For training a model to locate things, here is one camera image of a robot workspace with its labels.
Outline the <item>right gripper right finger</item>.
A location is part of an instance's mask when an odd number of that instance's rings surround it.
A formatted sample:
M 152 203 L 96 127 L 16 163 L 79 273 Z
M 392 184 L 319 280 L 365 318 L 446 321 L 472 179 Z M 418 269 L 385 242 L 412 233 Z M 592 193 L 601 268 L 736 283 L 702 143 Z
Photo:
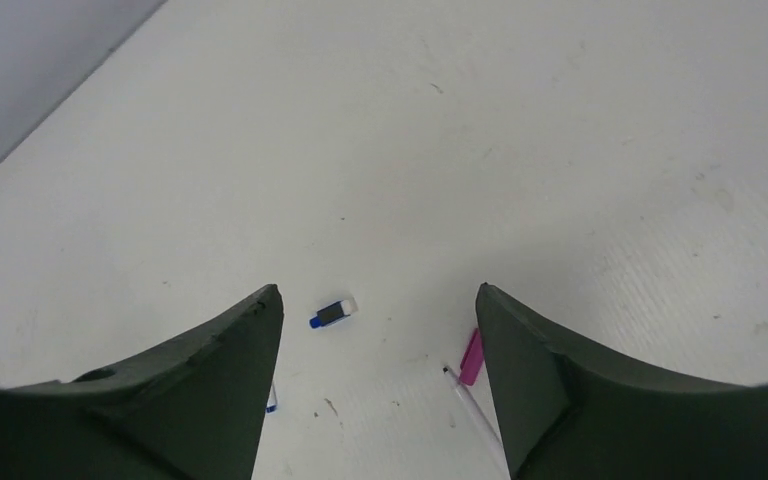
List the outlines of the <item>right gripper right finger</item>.
M 648 364 L 490 284 L 475 307 L 512 478 L 768 479 L 768 383 Z

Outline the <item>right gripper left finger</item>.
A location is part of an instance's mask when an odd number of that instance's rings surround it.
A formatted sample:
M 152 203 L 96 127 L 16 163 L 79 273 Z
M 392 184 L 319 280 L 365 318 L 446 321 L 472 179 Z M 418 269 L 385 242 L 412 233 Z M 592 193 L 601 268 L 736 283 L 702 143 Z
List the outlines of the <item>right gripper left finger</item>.
M 70 382 L 0 388 L 0 479 L 248 479 L 284 308 L 268 284 Z

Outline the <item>white pen with magenta cap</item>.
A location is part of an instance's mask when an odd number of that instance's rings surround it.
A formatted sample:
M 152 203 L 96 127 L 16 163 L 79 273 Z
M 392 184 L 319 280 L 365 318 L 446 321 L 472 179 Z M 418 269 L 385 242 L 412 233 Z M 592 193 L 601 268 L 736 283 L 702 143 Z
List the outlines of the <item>white pen with magenta cap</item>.
M 459 363 L 453 368 L 444 364 L 442 372 L 465 412 L 476 427 L 498 469 L 508 472 L 503 445 L 496 421 L 476 396 L 475 385 L 484 367 L 484 352 L 478 327 L 472 329 Z

